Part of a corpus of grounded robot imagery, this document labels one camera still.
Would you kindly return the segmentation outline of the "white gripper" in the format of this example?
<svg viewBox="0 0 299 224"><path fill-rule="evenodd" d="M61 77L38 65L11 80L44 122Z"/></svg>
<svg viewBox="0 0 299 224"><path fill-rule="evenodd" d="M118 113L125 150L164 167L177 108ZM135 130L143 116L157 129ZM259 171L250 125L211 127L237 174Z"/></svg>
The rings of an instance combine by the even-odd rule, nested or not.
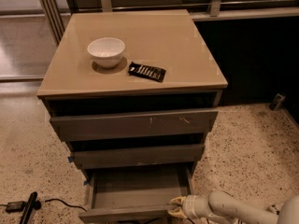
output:
<svg viewBox="0 0 299 224"><path fill-rule="evenodd" d="M208 198L204 196L188 195L178 196L170 201L172 205L182 205L182 209L177 207L169 209L168 214L176 218L196 219L200 217L208 217L211 210L208 204Z"/></svg>

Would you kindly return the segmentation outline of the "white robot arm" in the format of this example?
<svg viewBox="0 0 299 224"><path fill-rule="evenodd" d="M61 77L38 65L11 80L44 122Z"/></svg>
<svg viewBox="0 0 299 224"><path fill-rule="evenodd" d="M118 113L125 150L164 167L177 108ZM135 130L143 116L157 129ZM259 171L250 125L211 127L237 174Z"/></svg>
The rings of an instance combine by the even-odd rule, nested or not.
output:
<svg viewBox="0 0 299 224"><path fill-rule="evenodd" d="M278 214L242 203L221 190L213 190L207 197L178 196L170 205L167 212L176 218L204 217L217 224L233 224L236 219L246 224L299 224L298 195L287 200Z"/></svg>

